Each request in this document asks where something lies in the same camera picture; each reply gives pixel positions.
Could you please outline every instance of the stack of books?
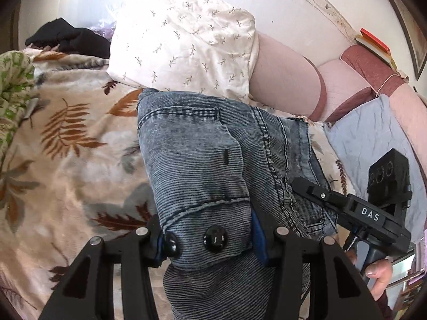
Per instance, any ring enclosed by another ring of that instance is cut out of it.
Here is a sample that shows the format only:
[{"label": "stack of books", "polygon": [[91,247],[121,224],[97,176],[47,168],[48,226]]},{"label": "stack of books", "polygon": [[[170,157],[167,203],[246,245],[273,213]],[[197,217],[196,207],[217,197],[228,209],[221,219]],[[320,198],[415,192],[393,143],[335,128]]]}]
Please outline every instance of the stack of books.
[{"label": "stack of books", "polygon": [[361,46],[367,48],[370,52],[379,57],[387,65],[389,65],[393,70],[397,71],[396,63],[394,62],[392,55],[390,53],[390,48],[376,38],[373,34],[361,29],[360,33],[362,35],[356,36],[356,42]]}]

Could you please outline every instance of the human hand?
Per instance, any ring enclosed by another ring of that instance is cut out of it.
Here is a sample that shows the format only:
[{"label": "human hand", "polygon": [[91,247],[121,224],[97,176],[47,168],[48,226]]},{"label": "human hand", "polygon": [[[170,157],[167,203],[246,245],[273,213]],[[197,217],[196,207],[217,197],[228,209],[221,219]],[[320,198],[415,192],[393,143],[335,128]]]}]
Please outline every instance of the human hand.
[{"label": "human hand", "polygon": [[[357,260],[356,251],[351,249],[346,252],[346,255],[355,265]],[[365,274],[369,278],[376,279],[375,284],[371,289],[371,294],[375,301],[377,301],[383,295],[387,285],[390,283],[393,274],[392,264],[386,259],[378,260],[366,268]]]}]

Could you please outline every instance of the white string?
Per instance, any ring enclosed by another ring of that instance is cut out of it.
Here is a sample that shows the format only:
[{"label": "white string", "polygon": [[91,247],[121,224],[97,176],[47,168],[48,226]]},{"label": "white string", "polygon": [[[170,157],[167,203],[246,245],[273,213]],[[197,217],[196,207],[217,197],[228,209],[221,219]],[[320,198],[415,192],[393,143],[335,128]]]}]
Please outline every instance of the white string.
[{"label": "white string", "polygon": [[377,98],[377,97],[379,96],[379,91],[383,88],[384,84],[385,84],[385,83],[387,83],[387,81],[388,81],[391,77],[393,77],[393,76],[399,76],[399,75],[395,73],[395,74],[392,74],[390,77],[388,77],[388,78],[386,79],[386,81],[383,83],[383,85],[381,85],[381,86],[379,87],[378,91],[375,91],[375,89],[374,89],[374,88],[372,88],[372,90],[376,93],[375,98]]}]

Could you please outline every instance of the framed picture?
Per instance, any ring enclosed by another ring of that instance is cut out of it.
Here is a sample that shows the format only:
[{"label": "framed picture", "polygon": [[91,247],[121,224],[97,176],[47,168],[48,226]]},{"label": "framed picture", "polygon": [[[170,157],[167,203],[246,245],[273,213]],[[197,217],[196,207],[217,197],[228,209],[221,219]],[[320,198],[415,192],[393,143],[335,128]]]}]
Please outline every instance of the framed picture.
[{"label": "framed picture", "polygon": [[427,61],[427,21],[412,0],[389,0],[402,25],[417,80]]}]

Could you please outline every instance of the blue denim fabric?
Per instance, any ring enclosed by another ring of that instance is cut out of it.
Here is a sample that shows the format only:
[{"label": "blue denim fabric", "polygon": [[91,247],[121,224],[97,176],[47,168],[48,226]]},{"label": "blue denim fabric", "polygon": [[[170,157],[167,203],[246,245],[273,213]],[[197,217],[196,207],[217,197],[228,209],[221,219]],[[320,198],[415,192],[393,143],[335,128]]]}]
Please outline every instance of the blue denim fabric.
[{"label": "blue denim fabric", "polygon": [[[249,194],[278,224],[320,239],[333,213],[296,196],[295,177],[328,187],[307,123],[195,93],[144,89],[138,137],[163,231],[179,239],[164,287],[176,319],[261,319],[274,269],[251,251]],[[226,229],[219,253],[203,245],[212,225]],[[309,269],[304,270],[304,288]]]}]

